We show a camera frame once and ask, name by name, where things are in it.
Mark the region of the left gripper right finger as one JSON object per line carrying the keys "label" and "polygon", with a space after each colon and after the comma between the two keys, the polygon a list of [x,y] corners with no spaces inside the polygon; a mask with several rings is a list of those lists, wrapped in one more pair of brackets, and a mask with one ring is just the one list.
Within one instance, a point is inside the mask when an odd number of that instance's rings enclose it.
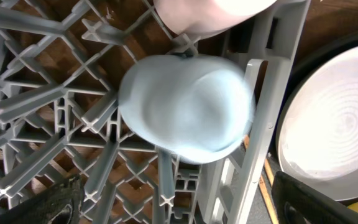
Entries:
{"label": "left gripper right finger", "polygon": [[279,223],[358,223],[358,213],[278,171],[272,187]]}

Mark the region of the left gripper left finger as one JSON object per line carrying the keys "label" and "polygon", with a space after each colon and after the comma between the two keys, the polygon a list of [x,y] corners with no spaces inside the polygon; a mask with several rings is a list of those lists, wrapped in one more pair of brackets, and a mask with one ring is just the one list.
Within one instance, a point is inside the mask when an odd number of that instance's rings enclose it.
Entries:
{"label": "left gripper left finger", "polygon": [[85,192],[71,175],[0,215],[0,224],[79,224]]}

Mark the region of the wooden chopstick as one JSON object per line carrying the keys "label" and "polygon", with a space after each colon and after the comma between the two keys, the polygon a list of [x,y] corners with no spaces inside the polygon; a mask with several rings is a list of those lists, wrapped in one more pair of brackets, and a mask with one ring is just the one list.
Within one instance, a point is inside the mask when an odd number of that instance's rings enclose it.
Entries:
{"label": "wooden chopstick", "polygon": [[[248,135],[245,135],[244,140],[243,140],[243,144],[244,144],[245,149],[247,149],[248,146],[249,146],[249,136]],[[265,159],[264,169],[265,169],[265,173],[266,173],[266,176],[268,178],[268,181],[269,181],[270,185],[273,186],[274,174],[273,174],[273,170],[272,170],[272,168],[270,166],[270,163],[269,163],[268,159]]]}
{"label": "wooden chopstick", "polygon": [[262,198],[264,200],[265,206],[267,208],[267,211],[268,211],[268,214],[269,214],[269,217],[270,217],[272,223],[279,224],[277,214],[276,214],[275,208],[272,203],[272,199],[270,198],[266,184],[264,182],[264,178],[262,176],[260,176],[260,178],[259,178],[259,189],[260,189],[260,193],[262,194]]}

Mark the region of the grey round plate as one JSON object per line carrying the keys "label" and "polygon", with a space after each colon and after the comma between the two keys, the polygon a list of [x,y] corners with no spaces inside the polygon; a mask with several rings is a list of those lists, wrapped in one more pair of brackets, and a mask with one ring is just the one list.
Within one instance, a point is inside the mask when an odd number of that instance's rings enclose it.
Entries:
{"label": "grey round plate", "polygon": [[296,86],[280,115],[276,146],[285,173],[333,200],[358,198],[358,46]]}

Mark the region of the blue plastic cup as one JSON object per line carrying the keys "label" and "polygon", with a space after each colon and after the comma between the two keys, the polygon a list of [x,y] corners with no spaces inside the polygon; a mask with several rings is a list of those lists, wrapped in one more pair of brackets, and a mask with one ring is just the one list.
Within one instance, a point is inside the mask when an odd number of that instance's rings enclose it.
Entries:
{"label": "blue plastic cup", "polygon": [[255,100],[245,74],[222,57],[152,55],[123,76],[119,111],[142,139],[190,164],[214,162],[250,133]]}

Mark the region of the pink plastic cup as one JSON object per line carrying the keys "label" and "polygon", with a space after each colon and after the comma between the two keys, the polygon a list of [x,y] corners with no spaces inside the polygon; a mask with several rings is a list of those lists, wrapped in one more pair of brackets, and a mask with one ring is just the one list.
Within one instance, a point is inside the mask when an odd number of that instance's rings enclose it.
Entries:
{"label": "pink plastic cup", "polygon": [[207,39],[262,12],[276,0],[154,0],[162,22],[175,34]]}

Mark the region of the grey plastic dishwasher rack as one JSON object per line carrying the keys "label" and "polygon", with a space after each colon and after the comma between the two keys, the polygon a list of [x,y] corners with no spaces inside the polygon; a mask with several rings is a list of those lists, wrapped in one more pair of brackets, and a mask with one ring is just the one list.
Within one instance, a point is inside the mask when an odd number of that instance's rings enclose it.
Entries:
{"label": "grey plastic dishwasher rack", "polygon": [[78,95],[104,98],[114,89],[103,67],[114,44],[104,40],[101,50],[91,50],[89,42],[98,40],[118,7],[107,1],[58,4],[64,15],[47,1],[0,1],[0,200],[14,207],[30,197],[27,185],[37,177],[61,180],[65,170],[56,157],[65,154],[74,170],[88,178],[80,213],[88,220],[98,211],[99,201],[112,202],[116,193],[124,209],[116,223],[150,222],[146,207],[165,212],[166,223],[194,223],[197,208],[206,223],[218,222],[222,213],[229,223],[245,223],[310,2],[277,1],[256,15],[250,48],[240,63],[252,77],[257,76],[259,62],[268,63],[255,118],[257,137],[250,152],[228,157],[229,167],[215,162],[207,184],[201,182],[206,169],[191,174],[176,168],[173,175],[164,176],[170,185],[178,180],[196,184],[188,208],[173,201],[179,189],[160,190],[152,183],[149,162],[136,165],[127,155],[149,152],[156,160],[155,146],[122,134],[122,118],[114,108],[84,120],[91,110],[82,109],[76,100]]}

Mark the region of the round black serving tray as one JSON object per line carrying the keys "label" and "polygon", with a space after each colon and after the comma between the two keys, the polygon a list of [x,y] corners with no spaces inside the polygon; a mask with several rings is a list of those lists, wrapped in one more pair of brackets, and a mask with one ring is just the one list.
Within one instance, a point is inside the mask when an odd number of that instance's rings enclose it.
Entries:
{"label": "round black serving tray", "polygon": [[279,163],[278,156],[278,140],[279,132],[281,130],[282,121],[285,115],[286,104],[290,101],[289,97],[296,91],[299,85],[308,79],[309,75],[318,67],[322,66],[333,57],[358,46],[358,31],[347,34],[340,38],[334,39],[329,43],[314,49],[311,53],[306,55],[300,62],[297,62],[290,73],[289,81],[285,90],[283,102],[280,107],[280,113],[273,133],[273,138],[270,143],[269,151],[273,154],[273,162]]}

